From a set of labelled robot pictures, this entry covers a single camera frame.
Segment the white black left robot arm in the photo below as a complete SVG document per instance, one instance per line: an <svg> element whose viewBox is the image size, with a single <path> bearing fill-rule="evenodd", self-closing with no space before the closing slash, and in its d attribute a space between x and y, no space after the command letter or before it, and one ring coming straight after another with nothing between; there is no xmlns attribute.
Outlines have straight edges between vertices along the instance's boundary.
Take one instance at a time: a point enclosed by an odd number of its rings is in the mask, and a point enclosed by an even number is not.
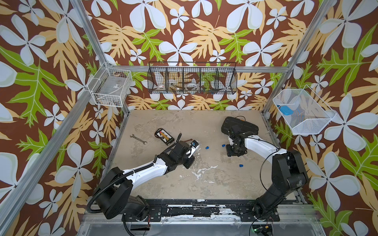
<svg viewBox="0 0 378 236"><path fill-rule="evenodd" d="M95 189L87 203L88 213L103 213L106 219L124 214L137 221L145 220L149 215L150 205L141 196L131 196L138 186L157 177L164 176L182 165L189 169L194 161L194 154L199 143L177 141L154 160L129 170L112 168Z"/></svg>

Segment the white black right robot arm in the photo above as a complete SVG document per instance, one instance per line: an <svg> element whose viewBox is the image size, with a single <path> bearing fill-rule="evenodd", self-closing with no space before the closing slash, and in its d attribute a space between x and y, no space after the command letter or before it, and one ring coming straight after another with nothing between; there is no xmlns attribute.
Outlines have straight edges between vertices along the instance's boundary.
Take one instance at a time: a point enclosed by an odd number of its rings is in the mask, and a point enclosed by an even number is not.
<svg viewBox="0 0 378 236"><path fill-rule="evenodd" d="M255 218L271 217L289 194L308 183L307 171L299 152L275 146L258 135L241 133L230 135L228 139L230 144L226 145L227 156L242 156L251 150L263 157L264 162L271 163L272 184L256 199L252 210Z"/></svg>

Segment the black plastic case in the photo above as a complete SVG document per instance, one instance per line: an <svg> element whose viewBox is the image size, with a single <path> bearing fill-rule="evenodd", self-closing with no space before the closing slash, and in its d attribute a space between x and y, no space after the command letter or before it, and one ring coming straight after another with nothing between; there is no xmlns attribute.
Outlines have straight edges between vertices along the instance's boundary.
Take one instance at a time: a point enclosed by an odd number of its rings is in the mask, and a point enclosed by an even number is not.
<svg viewBox="0 0 378 236"><path fill-rule="evenodd" d="M226 117L221 126L221 132L228 136L239 133L258 135L259 127L235 117Z"/></svg>

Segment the black battery charging board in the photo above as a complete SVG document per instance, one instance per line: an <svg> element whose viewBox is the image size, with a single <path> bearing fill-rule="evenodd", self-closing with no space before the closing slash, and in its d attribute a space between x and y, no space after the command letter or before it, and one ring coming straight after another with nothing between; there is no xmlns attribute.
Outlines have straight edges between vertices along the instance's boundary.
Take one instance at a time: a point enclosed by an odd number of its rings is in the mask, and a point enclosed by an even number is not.
<svg viewBox="0 0 378 236"><path fill-rule="evenodd" d="M158 128L155 133L155 137L160 139L163 143L165 143L167 146L175 142L175 139L163 128Z"/></svg>

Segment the silver open-end wrench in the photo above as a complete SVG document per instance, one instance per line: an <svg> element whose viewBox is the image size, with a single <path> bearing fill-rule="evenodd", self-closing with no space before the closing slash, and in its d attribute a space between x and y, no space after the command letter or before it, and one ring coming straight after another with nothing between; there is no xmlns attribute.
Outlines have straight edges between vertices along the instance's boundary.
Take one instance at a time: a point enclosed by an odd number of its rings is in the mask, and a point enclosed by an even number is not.
<svg viewBox="0 0 378 236"><path fill-rule="evenodd" d="M137 140L137 141L139 141L139 142L141 142L141 143L143 143L144 145L147 144L147 141L144 141L144 140L136 137L134 134L130 135L130 137L133 138L133 139L135 139L135 140Z"/></svg>

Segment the blue object in basket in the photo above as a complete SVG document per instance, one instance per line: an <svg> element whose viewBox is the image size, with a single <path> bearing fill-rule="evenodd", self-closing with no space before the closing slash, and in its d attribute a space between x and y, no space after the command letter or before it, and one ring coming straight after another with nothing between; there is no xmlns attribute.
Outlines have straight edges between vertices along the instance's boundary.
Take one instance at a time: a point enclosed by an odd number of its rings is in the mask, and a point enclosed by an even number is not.
<svg viewBox="0 0 378 236"><path fill-rule="evenodd" d="M279 111L284 115L284 116L291 116L294 111L290 109L288 106L280 106Z"/></svg>

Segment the white mesh basket right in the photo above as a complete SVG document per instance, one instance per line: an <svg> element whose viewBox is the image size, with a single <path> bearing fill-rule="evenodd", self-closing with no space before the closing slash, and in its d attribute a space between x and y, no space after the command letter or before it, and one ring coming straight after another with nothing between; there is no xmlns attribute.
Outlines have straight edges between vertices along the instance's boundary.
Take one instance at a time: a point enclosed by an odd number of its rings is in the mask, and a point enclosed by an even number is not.
<svg viewBox="0 0 378 236"><path fill-rule="evenodd" d="M309 86L284 89L273 98L273 103L278 111L280 106L288 106L294 111L291 116L284 116L279 111L293 135L318 135L337 115Z"/></svg>

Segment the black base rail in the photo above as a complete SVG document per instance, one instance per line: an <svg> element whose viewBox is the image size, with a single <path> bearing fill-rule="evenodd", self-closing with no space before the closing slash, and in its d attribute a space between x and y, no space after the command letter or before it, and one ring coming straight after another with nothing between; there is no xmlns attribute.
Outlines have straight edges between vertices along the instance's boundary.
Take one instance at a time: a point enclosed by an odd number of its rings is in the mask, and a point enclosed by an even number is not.
<svg viewBox="0 0 378 236"><path fill-rule="evenodd" d="M253 222L254 200L205 200L205 199L146 199L142 213L124 209L122 218L127 222L162 222L164 217L188 216L210 219L213 216L235 216L242 222Z"/></svg>

